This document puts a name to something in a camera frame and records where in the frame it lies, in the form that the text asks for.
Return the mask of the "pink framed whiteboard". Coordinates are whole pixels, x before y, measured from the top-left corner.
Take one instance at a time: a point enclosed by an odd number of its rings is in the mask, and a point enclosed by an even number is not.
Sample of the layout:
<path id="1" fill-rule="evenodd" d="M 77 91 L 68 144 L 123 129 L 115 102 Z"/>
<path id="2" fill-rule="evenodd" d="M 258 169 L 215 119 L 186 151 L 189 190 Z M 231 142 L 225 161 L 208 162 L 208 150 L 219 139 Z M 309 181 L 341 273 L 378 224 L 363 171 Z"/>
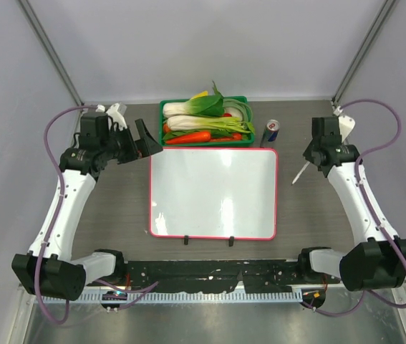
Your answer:
<path id="1" fill-rule="evenodd" d="M 150 159 L 149 232 L 159 238 L 269 241 L 279 155 L 266 148 L 165 148 Z"/>

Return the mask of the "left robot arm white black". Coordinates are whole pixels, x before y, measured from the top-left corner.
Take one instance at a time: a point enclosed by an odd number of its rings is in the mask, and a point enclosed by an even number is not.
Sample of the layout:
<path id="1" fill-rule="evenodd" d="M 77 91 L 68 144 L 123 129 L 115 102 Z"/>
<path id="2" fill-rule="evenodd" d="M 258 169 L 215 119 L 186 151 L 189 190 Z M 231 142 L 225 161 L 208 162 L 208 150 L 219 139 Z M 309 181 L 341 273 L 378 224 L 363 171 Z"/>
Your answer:
<path id="1" fill-rule="evenodd" d="M 57 189 L 39 234 L 26 254 L 16 254 L 11 268 L 31 295 L 75 301 L 99 279 L 120 285 L 127 274 L 122 252 L 97 249 L 72 259 L 72 246 L 84 206 L 110 161 L 125 164 L 162 151 L 141 119 L 138 139 L 107 113 L 86 112 L 76 144 L 56 164 Z"/>

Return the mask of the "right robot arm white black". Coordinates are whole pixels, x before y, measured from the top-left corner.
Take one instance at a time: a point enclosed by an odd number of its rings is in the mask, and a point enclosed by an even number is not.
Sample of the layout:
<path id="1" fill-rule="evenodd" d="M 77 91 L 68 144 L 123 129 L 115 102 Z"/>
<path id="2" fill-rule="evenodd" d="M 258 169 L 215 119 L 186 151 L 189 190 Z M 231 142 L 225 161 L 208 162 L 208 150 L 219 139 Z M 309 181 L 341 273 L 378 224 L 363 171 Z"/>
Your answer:
<path id="1" fill-rule="evenodd" d="M 400 287 L 406 278 L 406 239 L 399 237 L 382 213 L 359 151 L 343 143 L 337 117 L 312 119 L 311 141 L 303 156 L 337 192 L 354 248 L 347 253 L 326 247 L 303 249 L 296 266 L 299 279 L 312 283 L 327 274 L 341 280 L 349 291 Z"/>

